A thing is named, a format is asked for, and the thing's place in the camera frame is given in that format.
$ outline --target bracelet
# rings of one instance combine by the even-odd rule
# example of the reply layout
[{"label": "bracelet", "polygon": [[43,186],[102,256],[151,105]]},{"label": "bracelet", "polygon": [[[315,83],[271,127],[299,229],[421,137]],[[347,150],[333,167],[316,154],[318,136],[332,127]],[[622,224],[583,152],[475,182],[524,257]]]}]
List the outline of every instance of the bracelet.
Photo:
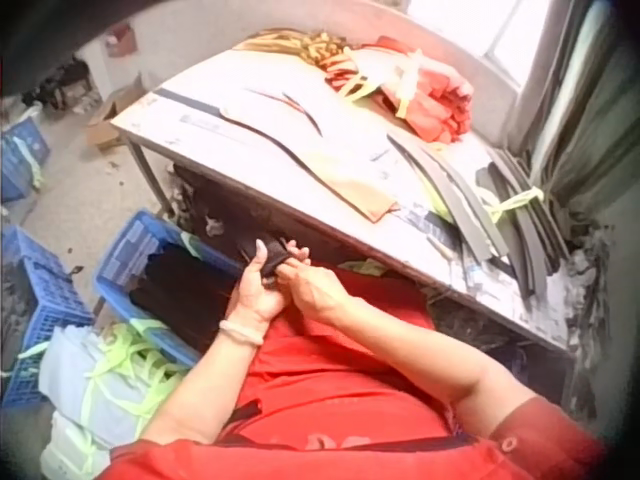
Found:
[{"label": "bracelet", "polygon": [[237,323],[232,323],[228,320],[222,320],[220,322],[220,330],[227,333],[235,334],[234,336],[237,335],[241,337],[241,340],[255,345],[256,347],[259,347],[264,343],[262,335],[260,335],[252,328],[247,328],[243,325],[238,325]]}]

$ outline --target blue basket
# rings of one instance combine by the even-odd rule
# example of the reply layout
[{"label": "blue basket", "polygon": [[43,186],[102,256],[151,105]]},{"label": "blue basket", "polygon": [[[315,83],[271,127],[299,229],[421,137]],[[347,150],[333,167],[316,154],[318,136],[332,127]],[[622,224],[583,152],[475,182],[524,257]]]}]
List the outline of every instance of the blue basket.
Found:
[{"label": "blue basket", "polygon": [[26,198],[31,192],[31,166],[18,147],[2,134],[2,201]]},{"label": "blue basket", "polygon": [[36,162],[40,165],[43,165],[45,160],[49,157],[49,146],[31,118],[27,118],[20,123],[13,125],[4,132],[3,136],[6,136],[7,138],[18,137],[21,139],[27,144],[27,148],[31,152],[31,155],[33,155],[33,158],[35,158]]},{"label": "blue basket", "polygon": [[36,242],[22,228],[11,226],[2,233],[2,262],[16,263],[22,258],[44,265],[55,275],[68,277],[56,254]]},{"label": "blue basket", "polygon": [[[106,302],[127,322],[153,318],[131,303],[127,286],[142,273],[149,255],[159,252],[169,243],[185,246],[182,235],[183,231],[178,227],[157,219],[146,210],[135,214],[120,232],[98,269],[95,285]],[[188,249],[194,250],[202,260],[240,277],[242,268],[236,262],[208,247],[197,237],[188,235],[186,238]],[[174,361],[193,366],[201,356],[168,329],[149,328],[144,333]]]},{"label": "blue basket", "polygon": [[[55,327],[84,326],[93,323],[93,315],[80,299],[73,287],[71,276],[64,273],[62,264],[55,255],[38,245],[17,227],[3,239],[3,253],[7,244],[10,246],[9,254],[3,255],[3,263],[24,262],[36,300],[35,310],[22,340],[21,351],[50,340]],[[11,379],[2,397],[3,408],[32,405],[44,400],[45,397],[38,390],[38,367],[42,355],[40,353],[16,360]]]}]

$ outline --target wall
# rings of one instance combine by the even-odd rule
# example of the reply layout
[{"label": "wall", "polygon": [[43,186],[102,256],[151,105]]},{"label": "wall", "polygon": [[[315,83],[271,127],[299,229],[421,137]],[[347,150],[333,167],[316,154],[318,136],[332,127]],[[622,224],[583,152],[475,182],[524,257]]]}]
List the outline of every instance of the wall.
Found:
[{"label": "wall", "polygon": [[614,227],[609,263],[611,349],[597,371],[594,389],[598,419],[592,428],[611,439],[620,426],[626,401],[630,369],[637,359],[640,330],[638,285],[640,285],[640,182],[599,215],[599,221]]},{"label": "wall", "polygon": [[[406,9],[408,0],[387,0]],[[483,60],[393,10],[360,0],[174,0],[132,19],[139,51],[127,58],[105,58],[102,40],[83,49],[104,97],[130,82],[138,71],[152,88],[189,66],[222,52],[269,27],[327,29],[354,42],[387,34],[421,47],[453,65],[475,87],[474,129],[497,143],[517,92]]]}]

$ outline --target white table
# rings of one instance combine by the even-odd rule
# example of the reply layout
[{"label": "white table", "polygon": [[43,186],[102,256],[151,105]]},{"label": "white table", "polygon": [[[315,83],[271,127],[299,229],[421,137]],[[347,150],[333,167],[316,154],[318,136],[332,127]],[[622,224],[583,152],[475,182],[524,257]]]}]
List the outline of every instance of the white table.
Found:
[{"label": "white table", "polygon": [[[310,98],[314,105],[323,105],[327,114],[331,113],[326,117],[331,118],[327,125],[332,125],[331,133],[336,136],[341,129],[351,128],[354,118],[371,121],[367,128],[376,134],[386,122],[340,99],[324,83],[320,70],[285,55],[227,51],[180,73],[161,88],[213,106],[223,106],[243,88],[274,93],[300,92],[303,88],[313,92]],[[527,310],[513,279],[484,265],[476,277],[481,287],[469,291],[460,261],[445,260],[423,232],[392,214],[376,224],[369,222],[282,150],[246,129],[153,92],[118,115],[112,124],[128,140],[134,158],[167,212],[171,212],[170,203],[140,146],[247,192],[419,283],[445,291],[538,343],[566,351],[563,269],[548,279],[547,301]],[[359,131],[353,141],[366,143],[363,135]],[[447,156],[472,180],[475,170],[489,161],[481,147],[479,139],[467,135],[448,149]]]}]

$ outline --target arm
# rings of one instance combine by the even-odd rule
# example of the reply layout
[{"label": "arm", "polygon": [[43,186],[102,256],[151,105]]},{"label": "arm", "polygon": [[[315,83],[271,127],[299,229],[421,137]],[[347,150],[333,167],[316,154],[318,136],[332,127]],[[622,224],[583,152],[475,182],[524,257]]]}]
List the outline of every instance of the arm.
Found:
[{"label": "arm", "polygon": [[[295,248],[295,242],[288,247]],[[308,249],[295,248],[294,255],[308,262]],[[245,269],[229,300],[227,321],[264,336],[271,320],[284,308],[288,296],[279,288],[262,285],[260,269],[267,248],[256,242],[256,256]],[[221,330],[209,350],[182,383],[160,406],[141,438],[160,444],[186,439],[213,443],[227,422],[257,347]]]},{"label": "arm", "polygon": [[488,437],[511,412],[535,396],[474,347],[398,320],[351,297],[330,270],[288,260],[277,272],[305,315],[336,327],[425,392],[451,405],[469,433]]},{"label": "arm", "polygon": [[[250,325],[234,311],[230,322]],[[167,444],[179,439],[213,443],[233,412],[257,347],[221,331],[207,353],[158,409],[140,438]]]}]

